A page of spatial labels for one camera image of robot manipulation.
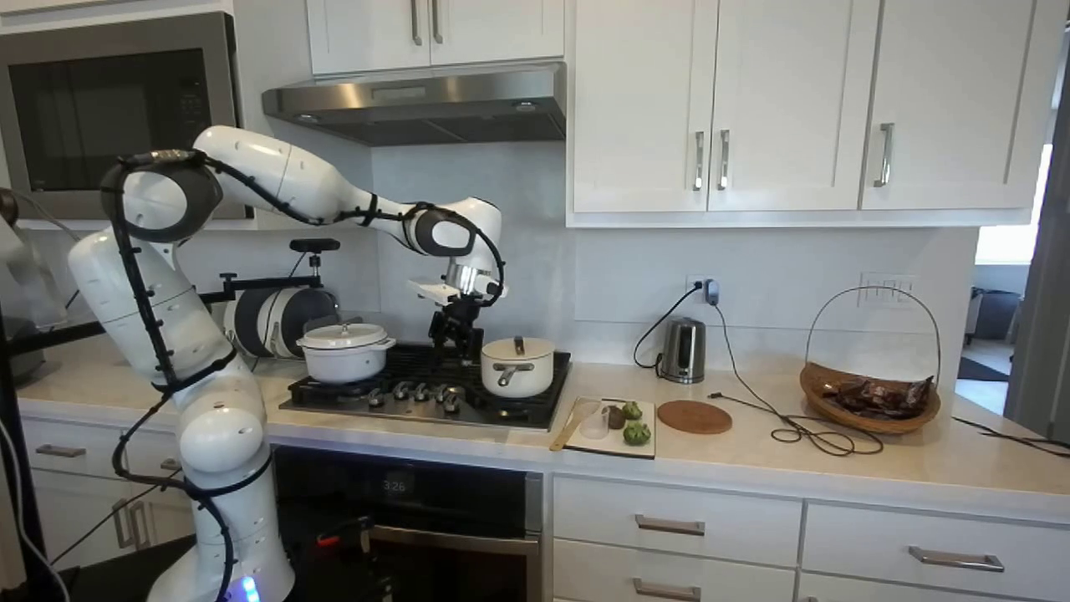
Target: stainless steel range hood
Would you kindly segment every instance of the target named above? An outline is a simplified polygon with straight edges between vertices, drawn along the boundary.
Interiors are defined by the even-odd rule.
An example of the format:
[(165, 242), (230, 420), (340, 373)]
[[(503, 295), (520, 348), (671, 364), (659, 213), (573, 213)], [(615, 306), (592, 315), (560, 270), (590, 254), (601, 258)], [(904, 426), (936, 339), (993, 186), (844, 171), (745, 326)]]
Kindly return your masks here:
[(360, 144), (564, 141), (560, 61), (389, 72), (264, 91), (266, 119)]

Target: wire basket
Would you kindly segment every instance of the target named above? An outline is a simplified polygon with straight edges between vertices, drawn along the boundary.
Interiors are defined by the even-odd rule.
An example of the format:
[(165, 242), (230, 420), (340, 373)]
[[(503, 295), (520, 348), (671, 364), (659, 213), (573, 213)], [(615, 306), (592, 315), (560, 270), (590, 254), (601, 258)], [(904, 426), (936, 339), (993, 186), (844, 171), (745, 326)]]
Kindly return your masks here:
[(916, 433), (922, 426), (930, 426), (939, 415), (939, 326), (930, 311), (930, 306), (922, 306), (916, 295), (904, 293), (904, 287), (880, 287), (884, 295), (900, 295), (907, 303), (912, 303), (933, 329), (933, 340), (936, 340), (936, 362), (933, 362), (933, 374), (922, 382), (896, 382), (896, 379), (875, 379), (875, 374), (859, 374), (859, 373), (839, 373), (828, 364), (819, 364), (810, 357), (810, 340), (813, 332), (819, 326), (819, 319), (828, 311), (828, 306), (836, 306), (847, 295), (859, 295), (869, 287), (847, 287), (839, 295), (833, 295), (813, 319), (810, 332), (807, 332), (807, 364), (798, 373), (798, 386), (801, 386), (801, 403), (813, 415), (847, 426), (847, 427), (859, 427), (859, 433), (872, 433), (872, 434), (907, 434)]

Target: oven door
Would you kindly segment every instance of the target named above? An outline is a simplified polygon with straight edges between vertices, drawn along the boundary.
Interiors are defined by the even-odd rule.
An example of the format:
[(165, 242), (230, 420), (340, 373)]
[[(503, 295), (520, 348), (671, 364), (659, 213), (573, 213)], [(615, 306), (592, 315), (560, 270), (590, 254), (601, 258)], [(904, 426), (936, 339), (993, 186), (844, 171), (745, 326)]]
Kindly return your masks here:
[(293, 602), (537, 602), (543, 480), (278, 447)]
[(99, 221), (117, 158), (190, 148), (210, 124), (241, 124), (226, 14), (0, 37), (0, 141), (22, 219)]

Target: white countertop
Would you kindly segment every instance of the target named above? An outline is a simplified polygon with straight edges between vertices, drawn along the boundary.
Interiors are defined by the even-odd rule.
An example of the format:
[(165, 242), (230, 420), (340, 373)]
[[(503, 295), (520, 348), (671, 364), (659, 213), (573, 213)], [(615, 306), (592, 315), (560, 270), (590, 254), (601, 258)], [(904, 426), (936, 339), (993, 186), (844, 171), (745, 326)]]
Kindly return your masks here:
[[(261, 362), (253, 373), (261, 374), (266, 403), (271, 444), (1070, 527), (1070, 460), (998, 443), (952, 421), (952, 415), (964, 415), (999, 433), (1019, 433), (968, 403), (948, 403), (943, 415), (916, 434), (887, 437), (880, 455), (828, 460), (810, 443), (784, 444), (769, 437), (779, 426), (774, 415), (715, 403), (734, 415), (730, 433), (683, 434), (659, 426), (655, 460), (606, 460), (547, 451), (555, 427), (569, 421), (574, 403), (700, 403), (709, 393), (745, 395), (734, 374), (709, 374), (701, 386), (671, 386), (625, 364), (573, 364), (553, 427), (445, 427), (278, 407), (287, 397), (287, 386), (304, 374), (304, 364)], [(779, 411), (801, 411), (801, 393), (794, 374), (750, 374), (750, 382), (760, 395), (777, 403)], [(110, 427), (129, 426), (153, 403), (157, 393), (123, 368), (104, 339), (51, 348), (48, 374), (21, 390), (22, 420)], [(170, 421), (175, 415), (162, 411), (147, 427), (170, 427)]]

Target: stove burner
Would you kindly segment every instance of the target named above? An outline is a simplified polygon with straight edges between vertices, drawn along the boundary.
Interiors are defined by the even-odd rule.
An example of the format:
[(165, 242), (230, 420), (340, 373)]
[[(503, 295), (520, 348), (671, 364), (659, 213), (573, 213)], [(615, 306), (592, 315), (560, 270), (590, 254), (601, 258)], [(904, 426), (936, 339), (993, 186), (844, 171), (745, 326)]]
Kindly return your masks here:
[(569, 356), (555, 356), (555, 382), (535, 397), (499, 397), (480, 390), (477, 362), (427, 346), (394, 346), (385, 373), (366, 382), (327, 386), (301, 379), (283, 407), (405, 421), (488, 421), (547, 427), (569, 379)]

